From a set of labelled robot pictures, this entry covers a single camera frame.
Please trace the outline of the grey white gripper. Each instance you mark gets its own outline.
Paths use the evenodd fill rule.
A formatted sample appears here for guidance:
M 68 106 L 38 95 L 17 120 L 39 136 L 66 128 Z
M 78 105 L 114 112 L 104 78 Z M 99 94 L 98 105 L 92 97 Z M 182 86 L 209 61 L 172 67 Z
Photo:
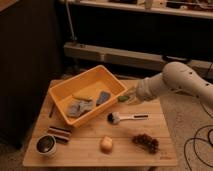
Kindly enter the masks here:
M 125 93 L 125 96 L 128 97 L 125 103 L 128 105 L 134 104 L 137 101 L 136 97 L 140 101 L 151 101 L 155 99 L 155 96 L 150 91 L 148 81 L 149 78 L 146 77 L 138 81 L 136 88 L 131 87 L 130 89 L 128 89 L 127 92 Z

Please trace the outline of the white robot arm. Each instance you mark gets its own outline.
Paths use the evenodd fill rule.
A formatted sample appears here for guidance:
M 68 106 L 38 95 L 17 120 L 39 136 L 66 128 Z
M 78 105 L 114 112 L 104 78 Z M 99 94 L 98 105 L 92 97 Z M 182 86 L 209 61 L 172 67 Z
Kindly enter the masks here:
M 213 109 L 213 84 L 205 81 L 192 68 L 181 62 L 166 64 L 161 73 L 139 80 L 125 95 L 131 100 L 143 102 L 174 91 L 193 95 Z

